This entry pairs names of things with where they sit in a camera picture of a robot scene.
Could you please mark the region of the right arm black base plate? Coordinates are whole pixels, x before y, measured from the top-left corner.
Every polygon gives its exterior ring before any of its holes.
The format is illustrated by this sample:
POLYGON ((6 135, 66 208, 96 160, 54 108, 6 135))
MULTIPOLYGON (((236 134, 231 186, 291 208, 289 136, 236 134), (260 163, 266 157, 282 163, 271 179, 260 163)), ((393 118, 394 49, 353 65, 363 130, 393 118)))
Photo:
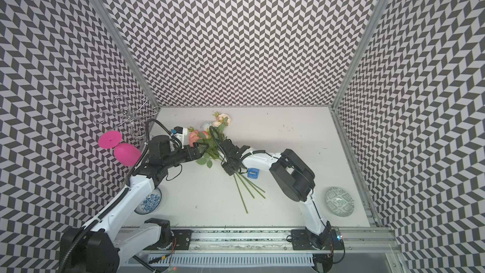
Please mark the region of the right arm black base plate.
POLYGON ((295 229, 290 231, 286 240, 292 245, 293 250, 337 250, 345 249, 343 237, 339 230, 327 230, 322 236, 317 236, 307 229, 295 229))

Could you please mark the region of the blue tape dispenser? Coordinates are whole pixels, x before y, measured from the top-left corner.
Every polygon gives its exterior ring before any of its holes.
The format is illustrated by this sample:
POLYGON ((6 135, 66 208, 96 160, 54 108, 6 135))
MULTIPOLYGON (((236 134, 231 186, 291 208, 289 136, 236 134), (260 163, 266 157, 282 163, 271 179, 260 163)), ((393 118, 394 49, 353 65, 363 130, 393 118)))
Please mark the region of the blue tape dispenser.
POLYGON ((257 168, 249 168, 247 171, 247 177, 249 179, 258 179, 260 170, 257 168))

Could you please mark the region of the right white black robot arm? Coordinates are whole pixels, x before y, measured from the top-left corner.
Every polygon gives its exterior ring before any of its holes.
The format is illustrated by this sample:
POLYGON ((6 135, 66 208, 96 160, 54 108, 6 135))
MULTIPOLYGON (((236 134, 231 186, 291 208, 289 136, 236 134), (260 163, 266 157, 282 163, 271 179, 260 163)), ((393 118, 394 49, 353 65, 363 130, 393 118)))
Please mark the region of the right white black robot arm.
POLYGON ((298 204, 310 245, 317 250, 335 248, 332 225, 316 198, 315 174, 293 150, 273 154, 247 145, 238 147, 229 139, 217 148, 223 156, 222 167, 231 176, 251 168, 269 171, 283 194, 298 204))

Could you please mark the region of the artificial rose bouquet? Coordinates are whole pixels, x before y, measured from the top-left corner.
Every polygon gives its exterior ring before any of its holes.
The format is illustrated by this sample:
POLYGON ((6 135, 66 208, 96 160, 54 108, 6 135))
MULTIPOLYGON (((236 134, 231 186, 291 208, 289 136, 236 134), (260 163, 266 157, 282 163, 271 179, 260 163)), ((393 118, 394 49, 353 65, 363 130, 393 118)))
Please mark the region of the artificial rose bouquet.
POLYGON ((232 141, 227 138, 224 131, 231 124, 231 117, 221 112, 215 112, 213 116, 213 121, 206 122, 198 130, 194 127, 189 127, 189 145, 201 148, 203 155, 201 159, 197 160, 199 165, 211 168, 216 161, 221 164, 226 174, 233 178, 242 206, 245 212, 248 213, 249 210, 242 189, 245 189, 251 198, 255 198, 256 194, 264 198, 265 191, 245 177, 249 173, 249 169, 238 158, 239 151, 229 145, 232 141))

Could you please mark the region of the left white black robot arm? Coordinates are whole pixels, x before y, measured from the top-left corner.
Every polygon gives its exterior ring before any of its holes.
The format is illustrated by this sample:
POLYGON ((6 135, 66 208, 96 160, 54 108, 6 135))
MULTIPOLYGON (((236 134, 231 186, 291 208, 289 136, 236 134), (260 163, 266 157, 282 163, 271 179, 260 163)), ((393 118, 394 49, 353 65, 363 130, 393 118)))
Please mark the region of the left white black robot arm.
POLYGON ((174 135, 159 135, 147 142, 131 168, 122 190, 80 228, 61 238, 59 272, 116 272, 121 264, 148 246, 173 249, 176 241, 170 222, 150 218, 140 227, 120 234, 124 223, 167 178, 168 170, 201 159, 207 144, 181 144, 174 135))

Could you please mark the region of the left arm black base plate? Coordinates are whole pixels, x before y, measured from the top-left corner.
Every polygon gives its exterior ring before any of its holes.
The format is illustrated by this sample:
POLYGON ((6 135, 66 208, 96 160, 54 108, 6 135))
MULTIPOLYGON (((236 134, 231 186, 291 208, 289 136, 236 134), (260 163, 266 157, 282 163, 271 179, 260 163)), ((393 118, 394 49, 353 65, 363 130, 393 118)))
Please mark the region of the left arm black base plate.
POLYGON ((190 229, 163 231, 158 241, 147 246, 145 250, 189 250, 193 231, 190 229))

